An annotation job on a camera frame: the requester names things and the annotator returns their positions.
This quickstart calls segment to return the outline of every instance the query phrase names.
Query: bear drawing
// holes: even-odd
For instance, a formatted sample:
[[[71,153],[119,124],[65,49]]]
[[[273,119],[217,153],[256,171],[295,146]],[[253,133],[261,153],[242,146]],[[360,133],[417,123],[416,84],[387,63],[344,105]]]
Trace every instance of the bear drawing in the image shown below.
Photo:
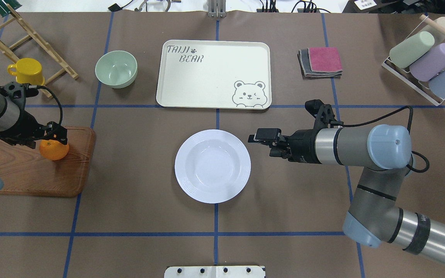
[[[243,105],[245,107],[263,107],[267,103],[267,97],[264,93],[265,84],[257,81],[255,84],[245,84],[243,81],[234,83],[236,88],[233,95],[233,102],[236,107]]]

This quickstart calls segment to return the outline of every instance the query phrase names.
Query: yellow mug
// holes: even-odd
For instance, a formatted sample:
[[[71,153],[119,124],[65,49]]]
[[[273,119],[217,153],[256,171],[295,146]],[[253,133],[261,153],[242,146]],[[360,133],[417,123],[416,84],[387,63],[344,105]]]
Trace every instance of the yellow mug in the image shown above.
[[[9,74],[16,76],[16,81],[20,84],[30,83],[32,85],[44,85],[42,65],[35,59],[20,59],[16,64],[9,65],[7,70]]]

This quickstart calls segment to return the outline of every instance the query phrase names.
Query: orange fruit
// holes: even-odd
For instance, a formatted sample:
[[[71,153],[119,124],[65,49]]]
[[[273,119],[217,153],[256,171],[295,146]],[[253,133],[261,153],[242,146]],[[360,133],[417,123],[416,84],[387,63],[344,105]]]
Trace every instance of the orange fruit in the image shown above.
[[[60,160],[67,155],[70,144],[63,145],[56,140],[42,140],[39,145],[41,155],[50,160]]]

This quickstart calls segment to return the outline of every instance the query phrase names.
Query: brown table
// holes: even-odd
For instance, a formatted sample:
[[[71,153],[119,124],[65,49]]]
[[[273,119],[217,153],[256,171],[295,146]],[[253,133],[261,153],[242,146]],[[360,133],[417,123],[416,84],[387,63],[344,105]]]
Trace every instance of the brown table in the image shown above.
[[[305,165],[268,157],[246,144],[252,173],[244,190],[219,205],[188,197],[174,158],[192,134],[220,128],[242,141],[259,127],[284,134],[313,126],[306,100],[335,104],[346,123],[415,106],[413,149],[431,169],[406,179],[397,205],[445,223],[445,103],[431,106],[381,68],[389,49],[418,24],[415,15],[253,14],[218,23],[204,12],[22,14],[80,74],[50,87],[65,105],[64,125],[97,133],[88,185],[78,198],[0,195],[0,277],[162,277],[167,266],[260,264],[267,277],[445,277],[445,266],[383,243],[360,247],[341,232],[359,167]],[[5,42],[23,36],[18,26]],[[267,111],[162,108],[155,102],[161,47],[168,39],[265,42],[273,104]],[[341,79],[304,80],[297,51],[339,48]],[[94,65],[122,49],[138,60],[131,86],[99,86]],[[44,75],[57,65],[34,43],[19,48]],[[11,80],[0,54],[0,85]],[[39,122],[56,119],[53,100],[28,100]],[[406,123],[397,114],[384,123]]]

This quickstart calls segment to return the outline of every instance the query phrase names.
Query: pink towel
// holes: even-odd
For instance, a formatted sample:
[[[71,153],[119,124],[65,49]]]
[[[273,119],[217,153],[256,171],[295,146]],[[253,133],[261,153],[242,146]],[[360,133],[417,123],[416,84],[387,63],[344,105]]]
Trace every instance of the pink towel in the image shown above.
[[[315,72],[340,72],[343,70],[338,49],[335,47],[309,48],[310,69]]]

